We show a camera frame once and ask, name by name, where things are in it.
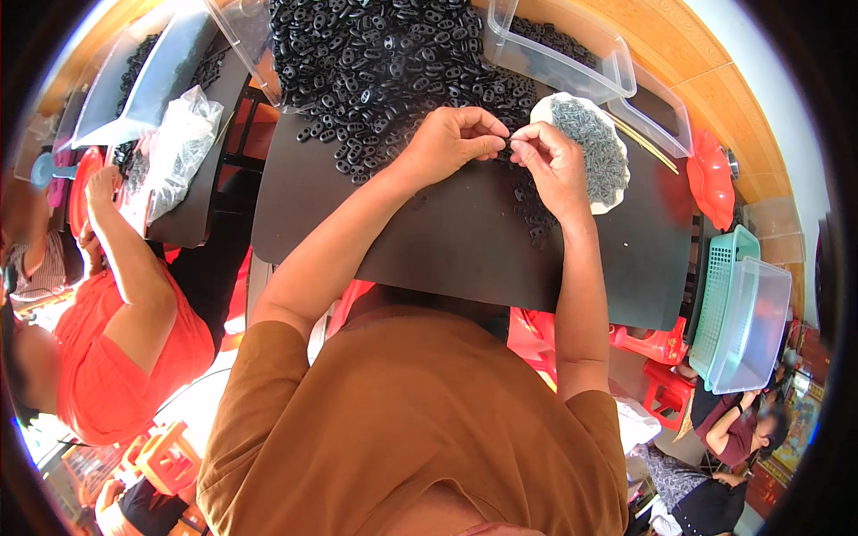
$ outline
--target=plastic basket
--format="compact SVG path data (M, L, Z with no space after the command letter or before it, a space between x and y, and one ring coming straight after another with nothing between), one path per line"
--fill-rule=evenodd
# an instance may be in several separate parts
M710 371L722 344L736 263L746 256L759 259L759 253L759 241L743 226L736 226L735 231L714 237L710 242L700 321L694 345L688 353L689 363L706 381L707 391L713 389Z

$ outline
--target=patterned shirt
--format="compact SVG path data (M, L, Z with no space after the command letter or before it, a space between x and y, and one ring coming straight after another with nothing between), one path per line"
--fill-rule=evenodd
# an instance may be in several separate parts
M12 298L22 302L32 302L52 294L65 291L65 264L63 262L63 243L59 231L48 231L48 243L45 260L29 278L24 274L24 254L28 245L14 244L9 253L9 262L18 271L18 288Z

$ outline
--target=red top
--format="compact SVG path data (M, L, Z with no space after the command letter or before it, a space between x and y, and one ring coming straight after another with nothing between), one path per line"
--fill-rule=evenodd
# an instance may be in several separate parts
M81 285L75 304L53 331L63 354L57 417L85 443L109 445L137 436L158 407L214 359L215 344L205 322L190 307L166 264L164 274L176 292L178 312L151 376L103 335L124 304L109 269Z
M720 419L724 413L735 403L735 396L724 395L718 401L718 405L715 406L715 409L706 417L706 420L697 428L695 431L697 435L700 436L700 441L703 442L703 445L706 446L707 449L710 450L712 454L715 454L715 451L712 450L712 447L706 442L706 434L709 430L712 429L712 426ZM716 455L718 460L721 460L722 463L734 466L737 463L744 461L749 455L751 455L751 440L753 439L753 432L757 429L757 414L754 411L745 412L739 416L738 419L733 421L730 427L727 429L727 433L729 435L729 439L727 440L727 446L724 448L724 451L719 455Z

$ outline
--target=plastic bag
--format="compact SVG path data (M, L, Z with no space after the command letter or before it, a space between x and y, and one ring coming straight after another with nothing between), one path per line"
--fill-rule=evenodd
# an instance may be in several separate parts
M171 100L149 153L146 185L153 191L147 225L173 210L215 144L223 105L207 100L199 85Z

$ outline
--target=black tabletop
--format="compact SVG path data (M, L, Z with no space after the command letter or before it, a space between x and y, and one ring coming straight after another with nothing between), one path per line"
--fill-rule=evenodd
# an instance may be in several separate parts
M205 90L209 100L223 104L218 133L232 119L247 79L247 68L231 47L223 58L221 77ZM173 210L152 222L146 231L147 239L183 248L196 248L206 241L213 212L212 200L217 191L217 177L221 168L221 150L226 140L227 136L221 136L209 149L190 183L187 196Z
M336 142L295 140L306 122L283 115L265 164L253 226L255 254L280 263L353 191L334 168ZM625 200L596 216L610 321L669 330L679 315L691 248L693 199L685 161L673 174L620 133L631 181ZM360 266L357 278L491 304L554 311L563 239L552 231L531 247L513 212L519 170L471 162L422 190L397 212Z

